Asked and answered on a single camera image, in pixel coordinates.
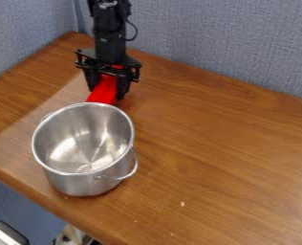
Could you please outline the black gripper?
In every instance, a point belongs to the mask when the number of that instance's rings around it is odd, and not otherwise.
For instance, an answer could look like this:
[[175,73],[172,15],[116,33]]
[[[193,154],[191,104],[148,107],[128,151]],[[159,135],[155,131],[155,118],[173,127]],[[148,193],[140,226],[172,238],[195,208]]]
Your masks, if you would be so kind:
[[115,98],[124,99],[131,89],[131,82],[139,82],[141,63],[127,55],[123,55],[113,63],[101,61],[92,48],[77,48],[75,54],[75,66],[83,70],[88,90],[93,91],[101,74],[116,76]]

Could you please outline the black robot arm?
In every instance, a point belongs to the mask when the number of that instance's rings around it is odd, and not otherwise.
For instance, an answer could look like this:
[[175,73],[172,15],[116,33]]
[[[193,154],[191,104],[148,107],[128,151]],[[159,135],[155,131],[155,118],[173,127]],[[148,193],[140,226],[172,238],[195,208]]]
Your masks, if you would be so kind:
[[137,29],[129,21],[129,0],[87,0],[93,18],[92,48],[75,50],[75,66],[83,71],[89,95],[87,102],[113,104],[124,99],[131,83],[139,82],[141,63],[127,55],[127,42]]

